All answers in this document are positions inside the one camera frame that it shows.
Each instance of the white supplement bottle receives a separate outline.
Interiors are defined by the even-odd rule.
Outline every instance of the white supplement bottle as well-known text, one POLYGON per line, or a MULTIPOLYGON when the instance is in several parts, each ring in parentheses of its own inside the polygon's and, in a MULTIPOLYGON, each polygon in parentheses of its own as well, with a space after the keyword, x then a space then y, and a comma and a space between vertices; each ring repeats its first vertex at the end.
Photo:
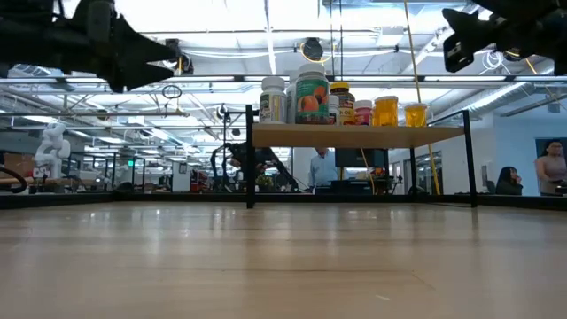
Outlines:
POLYGON ((298 80, 299 71, 293 71, 290 74, 290 86, 287 87, 285 95, 287 96, 287 123, 295 124, 295 113, 297 112, 295 83, 298 80))
POLYGON ((285 81, 278 76, 267 76, 262 81, 260 95, 260 123, 285 124, 287 118, 287 96, 285 81))
POLYGON ((339 98, 336 95, 329 95, 329 124, 330 125, 340 125, 340 112, 339 98))

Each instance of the computer screen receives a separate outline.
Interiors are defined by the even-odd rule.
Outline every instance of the computer screen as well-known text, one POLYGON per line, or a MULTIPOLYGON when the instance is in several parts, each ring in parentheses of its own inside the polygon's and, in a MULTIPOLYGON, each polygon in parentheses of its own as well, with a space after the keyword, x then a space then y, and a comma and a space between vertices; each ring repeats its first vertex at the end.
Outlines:
MULTIPOLYGON (((364 156, 369 167, 388 167, 388 150, 364 149, 364 156)), ((337 167, 366 167, 362 149, 336 149, 335 165, 337 167)))

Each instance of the woman with dark hair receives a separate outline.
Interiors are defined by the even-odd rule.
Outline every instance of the woman with dark hair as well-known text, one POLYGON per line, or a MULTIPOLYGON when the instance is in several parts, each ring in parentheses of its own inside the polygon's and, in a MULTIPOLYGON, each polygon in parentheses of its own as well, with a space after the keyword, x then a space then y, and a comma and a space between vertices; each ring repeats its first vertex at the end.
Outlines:
POLYGON ((559 140, 553 139, 546 143, 545 150, 535 161, 535 167, 540 179, 541 196, 559 196, 555 189, 567 180, 567 164, 559 140))
POLYGON ((498 183, 496 183, 496 195, 522 195, 524 186, 521 184, 522 177, 517 174, 513 167, 505 167, 500 171, 498 183))

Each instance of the humanoid robot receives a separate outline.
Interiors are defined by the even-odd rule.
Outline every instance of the humanoid robot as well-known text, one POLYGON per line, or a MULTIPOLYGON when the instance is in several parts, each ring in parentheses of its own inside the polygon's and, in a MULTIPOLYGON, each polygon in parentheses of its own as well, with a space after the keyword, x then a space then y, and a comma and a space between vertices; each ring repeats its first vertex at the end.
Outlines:
POLYGON ((42 133, 42 143, 35 152, 35 166, 47 167, 50 178, 61 177, 61 159, 66 159, 71 153, 69 141, 63 139, 65 124, 50 123, 42 133))

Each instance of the man in blue shirt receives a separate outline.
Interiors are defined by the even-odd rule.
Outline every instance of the man in blue shirt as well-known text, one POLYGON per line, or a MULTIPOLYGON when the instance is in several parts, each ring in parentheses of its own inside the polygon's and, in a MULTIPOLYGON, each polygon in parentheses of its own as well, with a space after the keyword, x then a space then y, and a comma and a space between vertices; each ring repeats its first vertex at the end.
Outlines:
POLYGON ((326 148, 315 148, 317 156, 311 159, 309 168, 309 187, 330 186, 330 181, 338 179, 338 170, 335 166, 335 153, 326 148))

